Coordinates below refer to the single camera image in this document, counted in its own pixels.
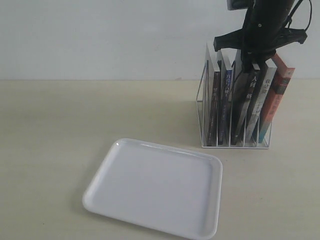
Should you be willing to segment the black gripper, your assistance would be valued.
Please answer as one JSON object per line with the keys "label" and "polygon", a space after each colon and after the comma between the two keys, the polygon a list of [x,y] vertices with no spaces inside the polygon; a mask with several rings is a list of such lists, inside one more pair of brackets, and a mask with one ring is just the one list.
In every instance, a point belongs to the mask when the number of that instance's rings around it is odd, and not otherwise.
{"label": "black gripper", "polygon": [[308,35],[307,28],[291,28],[292,18],[301,0],[229,0],[230,11],[246,9],[240,29],[216,36],[214,50],[237,49],[241,52],[243,73],[271,59],[276,49],[292,43],[303,44]]}

